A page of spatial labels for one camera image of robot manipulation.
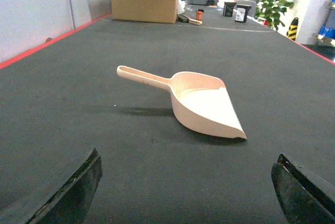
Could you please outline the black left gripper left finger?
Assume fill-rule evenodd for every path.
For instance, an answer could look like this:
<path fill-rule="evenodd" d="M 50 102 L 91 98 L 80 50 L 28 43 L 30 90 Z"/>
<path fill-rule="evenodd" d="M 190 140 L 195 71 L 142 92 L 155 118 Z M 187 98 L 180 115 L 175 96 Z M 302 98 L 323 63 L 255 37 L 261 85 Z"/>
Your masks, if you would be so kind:
<path fill-rule="evenodd" d="M 1 223 L 83 223 L 102 178 L 96 148 L 62 163 L 54 176 L 1 210 Z"/>

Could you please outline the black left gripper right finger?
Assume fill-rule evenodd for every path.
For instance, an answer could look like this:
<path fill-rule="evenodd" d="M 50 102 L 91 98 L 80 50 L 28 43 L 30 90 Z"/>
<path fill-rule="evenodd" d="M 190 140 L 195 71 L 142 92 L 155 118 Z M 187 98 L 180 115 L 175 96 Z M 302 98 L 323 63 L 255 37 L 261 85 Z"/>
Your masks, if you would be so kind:
<path fill-rule="evenodd" d="M 334 223 L 334 185 L 283 153 L 271 179 L 288 223 Z"/>

